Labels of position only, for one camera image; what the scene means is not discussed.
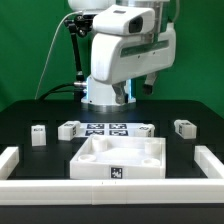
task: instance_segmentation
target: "black cable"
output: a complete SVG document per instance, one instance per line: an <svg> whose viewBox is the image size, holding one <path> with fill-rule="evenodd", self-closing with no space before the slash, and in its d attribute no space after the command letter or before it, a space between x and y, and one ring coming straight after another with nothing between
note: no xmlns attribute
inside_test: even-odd
<svg viewBox="0 0 224 224"><path fill-rule="evenodd" d="M55 92L58 89L62 89L62 88L69 87L69 86L74 87L74 83L66 83L66 84L56 86L56 87L52 88L51 90L49 90L48 92L44 93L42 96L40 96L38 100L44 100L52 92Z"/></svg>
<svg viewBox="0 0 224 224"><path fill-rule="evenodd" d="M73 90L59 90L59 91L51 91L43 94L38 100L43 101L46 97L48 97L51 94L55 93L74 93L74 92L81 92L83 89L73 89Z"/></svg>

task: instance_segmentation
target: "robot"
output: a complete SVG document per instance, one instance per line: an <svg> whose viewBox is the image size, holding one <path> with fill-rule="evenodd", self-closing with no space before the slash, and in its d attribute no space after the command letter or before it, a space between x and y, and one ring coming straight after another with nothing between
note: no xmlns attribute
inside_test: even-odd
<svg viewBox="0 0 224 224"><path fill-rule="evenodd" d="M80 11L78 35L94 33L83 107L101 112L135 107L131 79L146 76L143 90L150 94L158 71L171 67L175 59L176 34L167 16L169 0L68 3L72 10Z"/></svg>

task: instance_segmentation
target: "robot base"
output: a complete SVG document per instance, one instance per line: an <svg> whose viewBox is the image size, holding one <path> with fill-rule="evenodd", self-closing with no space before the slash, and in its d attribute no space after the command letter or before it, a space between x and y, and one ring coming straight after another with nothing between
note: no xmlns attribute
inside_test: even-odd
<svg viewBox="0 0 224 224"><path fill-rule="evenodd" d="M81 100L84 109L96 112L121 112L133 109L136 106L136 100L131 96L131 82L127 81L125 92L128 94L128 103L117 104L115 102L116 94L111 85L106 85L95 81L92 76L87 78L87 94Z"/></svg>

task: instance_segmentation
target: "small white cube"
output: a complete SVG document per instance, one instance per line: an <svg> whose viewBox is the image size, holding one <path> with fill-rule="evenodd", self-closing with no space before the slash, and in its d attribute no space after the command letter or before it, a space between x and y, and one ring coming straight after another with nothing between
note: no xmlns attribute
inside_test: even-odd
<svg viewBox="0 0 224 224"><path fill-rule="evenodd" d="M67 121L58 127L58 140L71 141L80 130L79 121Z"/></svg>
<svg viewBox="0 0 224 224"><path fill-rule="evenodd" d="M154 137L155 126L152 124L144 124L135 129L135 137Z"/></svg>
<svg viewBox="0 0 224 224"><path fill-rule="evenodd" d="M32 146L46 145L45 125L36 125L31 127Z"/></svg>
<svg viewBox="0 0 224 224"><path fill-rule="evenodd" d="M188 120L176 120L174 122L175 132L184 139L195 139L197 127Z"/></svg>

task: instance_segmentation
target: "blue light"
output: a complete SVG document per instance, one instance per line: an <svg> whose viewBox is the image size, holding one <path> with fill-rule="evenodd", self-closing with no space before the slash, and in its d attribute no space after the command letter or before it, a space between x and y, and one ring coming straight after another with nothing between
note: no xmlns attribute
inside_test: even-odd
<svg viewBox="0 0 224 224"><path fill-rule="evenodd" d="M131 86L131 79L128 80L128 88L129 88L129 100L132 99L132 86Z"/></svg>

